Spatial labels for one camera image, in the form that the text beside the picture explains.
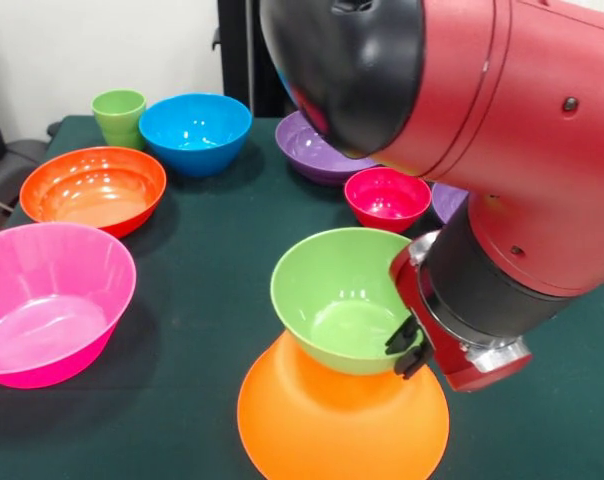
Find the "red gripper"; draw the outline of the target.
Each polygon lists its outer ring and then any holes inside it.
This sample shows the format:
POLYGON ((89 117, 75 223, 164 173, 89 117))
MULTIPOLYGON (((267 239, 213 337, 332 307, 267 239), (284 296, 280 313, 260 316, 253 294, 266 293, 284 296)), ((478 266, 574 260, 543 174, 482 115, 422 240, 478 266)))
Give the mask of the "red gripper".
POLYGON ((411 313, 385 342, 386 355, 403 353, 394 373, 410 379, 434 359, 457 392, 478 391, 518 373, 532 360, 522 338, 476 341, 462 327, 445 325, 447 310, 435 311, 440 305, 426 266, 430 247, 429 242, 412 242, 391 262, 390 276, 411 313))

